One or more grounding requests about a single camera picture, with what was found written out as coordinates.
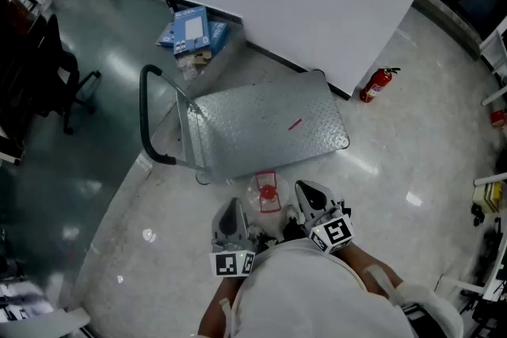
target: black pants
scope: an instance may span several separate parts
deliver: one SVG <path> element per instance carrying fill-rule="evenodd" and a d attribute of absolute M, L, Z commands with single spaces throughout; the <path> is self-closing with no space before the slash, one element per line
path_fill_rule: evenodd
<path fill-rule="evenodd" d="M 257 254 L 264 252 L 271 246 L 283 244 L 287 241 L 299 240 L 300 238 L 305 238 L 307 236 L 303 231 L 303 226 L 298 224 L 294 218 L 291 218 L 288 221 L 288 224 L 285 226 L 282 233 L 284 235 L 283 241 L 278 241 L 276 238 L 270 237 L 267 234 L 260 234 L 257 239 Z"/>

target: person's left arm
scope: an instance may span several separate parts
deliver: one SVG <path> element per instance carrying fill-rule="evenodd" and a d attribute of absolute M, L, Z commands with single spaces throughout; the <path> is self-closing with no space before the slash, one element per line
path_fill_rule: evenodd
<path fill-rule="evenodd" d="M 220 300 L 228 298 L 232 306 L 242 283 L 243 279 L 240 278 L 223 278 L 215 296 L 213 296 L 212 302 L 204 313 L 203 319 L 200 321 L 199 331 L 197 332 L 200 336 L 223 338 L 226 321 L 222 307 L 219 304 Z"/>

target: fire extinguisher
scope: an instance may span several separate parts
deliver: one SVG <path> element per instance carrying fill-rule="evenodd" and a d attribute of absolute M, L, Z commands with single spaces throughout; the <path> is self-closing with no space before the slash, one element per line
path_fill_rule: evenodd
<path fill-rule="evenodd" d="M 380 90 L 387 86 L 387 83 L 393 78 L 392 74 L 397 74 L 399 68 L 380 68 L 377 70 L 370 82 L 360 91 L 359 97 L 364 103 L 369 103 L 380 93 Z"/>

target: red mark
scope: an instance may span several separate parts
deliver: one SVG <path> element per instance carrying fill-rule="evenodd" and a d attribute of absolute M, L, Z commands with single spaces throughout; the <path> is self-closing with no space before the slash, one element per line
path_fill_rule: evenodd
<path fill-rule="evenodd" d="M 301 123 L 301 119 L 297 120 L 293 125 L 291 125 L 288 130 L 290 131 L 292 128 L 294 128 L 295 126 L 297 126 L 299 123 Z"/>

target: black chair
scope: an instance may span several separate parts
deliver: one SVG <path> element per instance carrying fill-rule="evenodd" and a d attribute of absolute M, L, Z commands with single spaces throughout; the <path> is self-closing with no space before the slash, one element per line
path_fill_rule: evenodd
<path fill-rule="evenodd" d="M 63 114 L 63 132 L 72 135 L 72 128 L 69 127 L 72 103 L 86 106 L 89 114 L 95 113 L 93 106 L 79 100 L 76 93 L 92 76 L 99 78 L 101 73 L 94 70 L 82 81 L 79 81 L 78 61 L 73 54 L 63 50 L 58 21 L 54 14 L 49 17 L 44 39 L 39 46 L 39 56 L 40 63 L 44 64 L 44 69 L 40 70 L 38 78 L 38 89 L 40 90 L 38 113 L 44 117 L 51 111 Z M 69 74 L 66 81 L 59 74 L 59 68 Z"/>

